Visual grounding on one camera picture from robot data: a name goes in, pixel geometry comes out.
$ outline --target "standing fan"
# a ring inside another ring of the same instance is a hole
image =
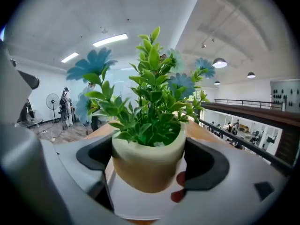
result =
[[[53,110],[53,115],[54,115],[53,123],[59,122],[56,121],[54,110],[58,108],[58,106],[60,105],[60,98],[56,94],[51,93],[46,98],[46,104],[49,109]]]

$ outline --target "flower pot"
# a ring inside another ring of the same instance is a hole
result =
[[[112,161],[116,173],[130,186],[145,193],[168,188],[176,174],[186,141],[181,123],[177,138],[164,147],[149,147],[112,138]]]

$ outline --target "black metal railing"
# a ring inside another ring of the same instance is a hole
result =
[[[264,149],[261,149],[259,147],[257,147],[256,145],[253,145],[247,141],[245,141],[244,139],[239,138],[236,135],[233,135],[227,131],[224,131],[221,128],[218,128],[212,124],[210,124],[209,122],[203,121],[201,119],[199,119],[200,123],[205,124],[206,126],[212,128],[215,131],[218,131],[219,133],[223,134],[224,136],[227,136],[229,138],[231,138],[233,141],[243,145],[244,147],[250,149],[251,151],[255,152],[256,154],[258,154],[259,156],[263,157],[264,159],[268,160],[269,162],[271,162],[273,165],[275,165],[276,167],[282,169],[282,171],[284,171],[284,173],[286,175],[290,175],[293,167],[291,165],[289,165],[288,163],[286,163],[285,161],[277,158],[276,156],[266,152]]]
[[[218,99],[218,98],[214,100],[215,103],[251,106],[251,107],[277,109],[277,110],[283,110],[283,105],[284,105],[283,103],[252,101],[252,100],[234,100],[234,99]]]

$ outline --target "blue flower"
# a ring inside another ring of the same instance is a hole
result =
[[[98,54],[96,50],[90,51],[88,61],[81,59],[76,62],[75,67],[67,71],[67,80],[80,80],[83,78],[83,75],[88,73],[100,75],[106,66],[114,65],[117,62],[116,60],[110,60],[111,56],[112,51],[106,47],[102,48]]]
[[[215,67],[211,65],[209,61],[203,58],[196,59],[195,61],[196,68],[208,69],[208,72],[204,74],[206,78],[213,78],[216,74]]]
[[[182,73],[186,69],[185,62],[183,61],[181,54],[174,49],[170,49],[166,52],[168,57],[173,54],[173,61],[175,62],[175,66],[170,69],[171,73]]]
[[[88,115],[91,100],[90,97],[85,96],[86,93],[92,91],[93,89],[87,87],[83,89],[78,95],[78,102],[75,108],[75,115],[79,116],[79,121],[82,122],[85,126],[91,121],[91,116]]]
[[[190,95],[196,91],[194,86],[195,83],[192,82],[192,78],[188,77],[185,73],[184,74],[176,74],[176,77],[171,76],[170,80],[168,80],[169,88],[172,91],[173,95],[175,95],[175,90],[180,87],[186,87],[186,89],[181,94],[180,99],[188,98]]]

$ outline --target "floor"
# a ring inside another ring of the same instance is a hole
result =
[[[37,134],[39,139],[45,139],[51,141],[53,144],[69,143],[81,140],[93,132],[90,126],[85,127],[82,123],[77,122],[72,127],[66,127],[63,130],[62,123],[44,123],[39,127],[32,127],[31,130]]]

